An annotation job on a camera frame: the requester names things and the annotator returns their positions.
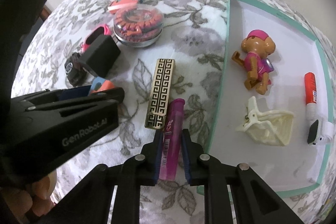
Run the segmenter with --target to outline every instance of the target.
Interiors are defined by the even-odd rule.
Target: round white logo
[[[65,67],[65,73],[68,74],[72,69],[72,63],[70,62],[68,65]]]

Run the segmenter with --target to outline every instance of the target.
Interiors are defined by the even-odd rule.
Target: black cube
[[[120,55],[120,49],[110,35],[101,34],[78,59],[93,76],[105,77]]]

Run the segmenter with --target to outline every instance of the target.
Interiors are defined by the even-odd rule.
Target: barcode
[[[162,158],[161,158],[161,166],[166,167],[167,164],[167,155],[168,155],[168,149],[169,149],[169,139],[166,139],[163,142],[163,150],[162,150]]]
[[[316,99],[317,99],[317,93],[315,90],[313,90],[313,101],[316,103]]]

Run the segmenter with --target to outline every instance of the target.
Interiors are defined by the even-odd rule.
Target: pink plastic tube
[[[181,148],[184,104],[185,101],[183,99],[175,99],[168,106],[159,175],[162,180],[175,180]]]

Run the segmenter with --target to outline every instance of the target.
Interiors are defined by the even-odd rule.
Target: greek key pattern
[[[174,66],[174,59],[158,59],[156,62],[145,121],[146,128],[162,129],[164,127]]]

